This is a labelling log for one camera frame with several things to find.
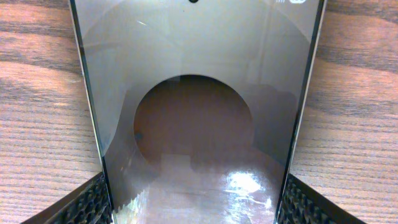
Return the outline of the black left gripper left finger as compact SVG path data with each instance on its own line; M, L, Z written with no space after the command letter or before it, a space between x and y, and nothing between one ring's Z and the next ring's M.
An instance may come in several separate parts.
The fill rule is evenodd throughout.
M100 172L22 224L111 224L112 222L106 181L104 174Z

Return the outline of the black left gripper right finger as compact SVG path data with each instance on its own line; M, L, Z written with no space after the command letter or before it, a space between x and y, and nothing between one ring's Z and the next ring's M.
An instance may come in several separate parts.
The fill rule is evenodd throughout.
M289 174L277 224L364 224L294 175Z

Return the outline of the Galaxy S25 Ultra smartphone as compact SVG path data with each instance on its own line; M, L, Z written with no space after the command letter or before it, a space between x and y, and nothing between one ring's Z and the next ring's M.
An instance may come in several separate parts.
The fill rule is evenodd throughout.
M275 223L326 3L70 0L116 223Z

